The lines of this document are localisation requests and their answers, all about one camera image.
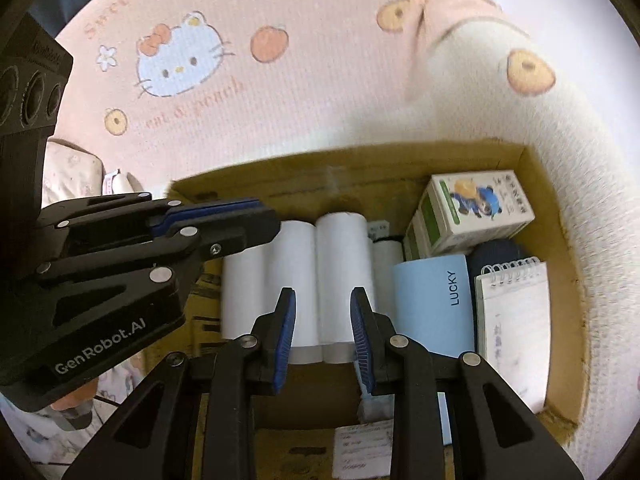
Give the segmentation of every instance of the white box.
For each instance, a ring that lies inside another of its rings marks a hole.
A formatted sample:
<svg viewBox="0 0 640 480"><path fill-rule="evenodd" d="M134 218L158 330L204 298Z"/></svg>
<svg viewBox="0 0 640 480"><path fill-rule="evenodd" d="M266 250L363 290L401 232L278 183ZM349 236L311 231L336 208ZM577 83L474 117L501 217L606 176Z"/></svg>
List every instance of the white box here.
<svg viewBox="0 0 640 480"><path fill-rule="evenodd" d="M426 258L511 237L534 218L513 171L438 174L431 177L407 235L413 230L418 257Z"/></svg>

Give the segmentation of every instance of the flower print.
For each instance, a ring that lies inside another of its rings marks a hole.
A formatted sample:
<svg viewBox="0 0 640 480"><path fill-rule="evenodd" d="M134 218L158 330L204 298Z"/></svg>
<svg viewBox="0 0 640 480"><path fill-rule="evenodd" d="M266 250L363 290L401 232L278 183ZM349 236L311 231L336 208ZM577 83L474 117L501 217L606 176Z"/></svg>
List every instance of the flower print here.
<svg viewBox="0 0 640 480"><path fill-rule="evenodd" d="M100 56L98 56L98 59L96 59L95 62L100 65L103 72L107 72L110 66L118 65L118 62L113 57L116 53L117 50L115 47L108 48L104 45L100 46Z"/></svg>

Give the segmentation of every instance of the blue gripper pad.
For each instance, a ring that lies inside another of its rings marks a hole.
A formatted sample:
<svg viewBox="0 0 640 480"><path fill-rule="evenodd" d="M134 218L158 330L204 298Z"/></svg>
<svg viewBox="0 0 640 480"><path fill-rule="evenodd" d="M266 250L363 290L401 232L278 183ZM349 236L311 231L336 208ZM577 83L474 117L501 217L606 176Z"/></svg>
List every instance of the blue gripper pad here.
<svg viewBox="0 0 640 480"><path fill-rule="evenodd" d="M287 380L287 366L289 365L289 353L291 352L291 341L293 339L293 328L296 324L296 293L289 297L289 307L282 322L280 337L275 349L273 389L276 394L284 386Z"/></svg>
<svg viewBox="0 0 640 480"><path fill-rule="evenodd" d="M364 329L364 320L360 311L360 303L358 302L355 290L351 293L351 329L353 330L353 339L356 343L356 355L358 358L358 366L360 367L360 375L362 384L365 385L367 392L372 393L376 386L376 380L373 377L373 360L371 355L371 346L367 332Z"/></svg>
<svg viewBox="0 0 640 480"><path fill-rule="evenodd" d="M158 225L151 227L151 233L154 238L164 236L169 229L176 222L182 220L191 220L194 218L202 218L205 216L219 215L222 213L228 213L231 211L240 211L244 209L255 209L261 207L262 202L254 199L236 200L234 202L223 202L212 206L193 206L175 208L170 210L165 216L162 222Z"/></svg>

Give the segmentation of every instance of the cartoon bear illustration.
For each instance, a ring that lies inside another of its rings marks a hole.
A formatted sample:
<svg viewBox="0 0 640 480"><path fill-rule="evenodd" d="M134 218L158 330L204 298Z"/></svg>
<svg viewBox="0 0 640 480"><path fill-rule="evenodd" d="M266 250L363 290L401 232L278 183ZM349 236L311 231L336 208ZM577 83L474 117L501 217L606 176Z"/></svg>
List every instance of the cartoon bear illustration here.
<svg viewBox="0 0 640 480"><path fill-rule="evenodd" d="M458 201L458 211L463 215L473 211L478 218L482 218L482 215L493 218L502 212L500 200L491 186L478 187L472 180L459 179L454 184L454 193L449 195Z"/></svg>

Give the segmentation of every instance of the fabric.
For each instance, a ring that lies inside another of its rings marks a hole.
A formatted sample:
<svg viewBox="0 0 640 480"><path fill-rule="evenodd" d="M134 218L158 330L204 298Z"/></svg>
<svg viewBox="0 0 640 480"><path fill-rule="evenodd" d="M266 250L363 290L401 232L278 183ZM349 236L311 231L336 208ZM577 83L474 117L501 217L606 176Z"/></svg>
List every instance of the fabric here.
<svg viewBox="0 0 640 480"><path fill-rule="evenodd" d="M122 403L143 379L140 357L133 357L105 372L98 380L98 395ZM114 407L94 400L93 420L84 430L63 431L44 411L18 410L0 394L0 412L32 462L46 476L62 477L87 442L114 412Z"/></svg>
<svg viewBox="0 0 640 480"><path fill-rule="evenodd" d="M42 173L42 207L60 200L97 196L102 189L102 163L88 153L48 142Z"/></svg>
<svg viewBox="0 0 640 480"><path fill-rule="evenodd" d="M58 37L74 69L56 137L157 189L391 111L411 1L94 0ZM433 9L433 41L502 17L491 0Z"/></svg>
<svg viewBox="0 0 640 480"><path fill-rule="evenodd" d="M493 18L508 22L493 0L412 0L402 29L414 48L427 51L457 24L470 19ZM420 40L415 35L422 35Z"/></svg>

